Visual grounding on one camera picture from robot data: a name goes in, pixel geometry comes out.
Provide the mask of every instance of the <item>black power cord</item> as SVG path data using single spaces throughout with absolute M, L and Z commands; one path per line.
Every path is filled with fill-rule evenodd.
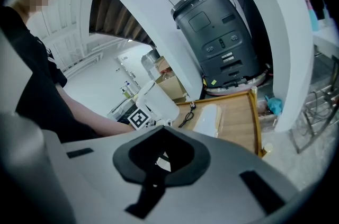
M 192 111 L 193 111 L 194 109 L 196 109 L 197 106 L 195 105 L 194 102 L 192 102 L 192 103 L 190 104 L 190 106 L 191 106 L 191 110 L 189 111 L 189 113 L 186 114 L 185 119 L 184 119 L 184 121 L 179 125 L 179 128 L 182 128 L 182 127 L 185 125 L 186 122 L 188 122 L 189 120 L 191 120 L 191 119 L 194 117 L 194 113 L 193 113 Z

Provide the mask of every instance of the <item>person's arm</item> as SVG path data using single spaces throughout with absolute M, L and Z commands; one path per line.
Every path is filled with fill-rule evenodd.
M 70 108 L 74 118 L 90 126 L 98 135 L 106 137 L 134 131 L 133 127 L 102 117 L 73 100 L 59 84 L 56 84 L 56 88 Z

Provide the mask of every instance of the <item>white electric kettle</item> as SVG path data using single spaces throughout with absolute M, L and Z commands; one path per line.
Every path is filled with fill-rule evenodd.
M 155 121 L 173 122 L 179 116 L 179 107 L 154 81 L 139 91 L 136 105 Z

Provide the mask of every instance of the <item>person's neck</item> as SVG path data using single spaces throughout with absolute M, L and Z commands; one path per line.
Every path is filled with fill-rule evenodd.
M 27 21 L 30 18 L 29 8 L 22 5 L 19 1 L 15 1 L 12 5 L 10 5 L 10 7 L 19 14 L 24 24 L 27 24 Z

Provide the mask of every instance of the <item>wooden tray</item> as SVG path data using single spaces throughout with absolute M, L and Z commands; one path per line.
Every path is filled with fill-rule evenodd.
M 197 108 L 194 117 L 183 128 L 193 130 L 202 108 L 207 104 L 221 107 L 221 119 L 218 128 L 218 138 L 239 144 L 249 151 L 262 157 L 261 130 L 256 106 L 256 94 L 252 91 L 233 95 L 215 97 L 195 101 Z M 177 103 L 180 109 L 173 126 L 178 127 L 190 111 L 190 103 Z

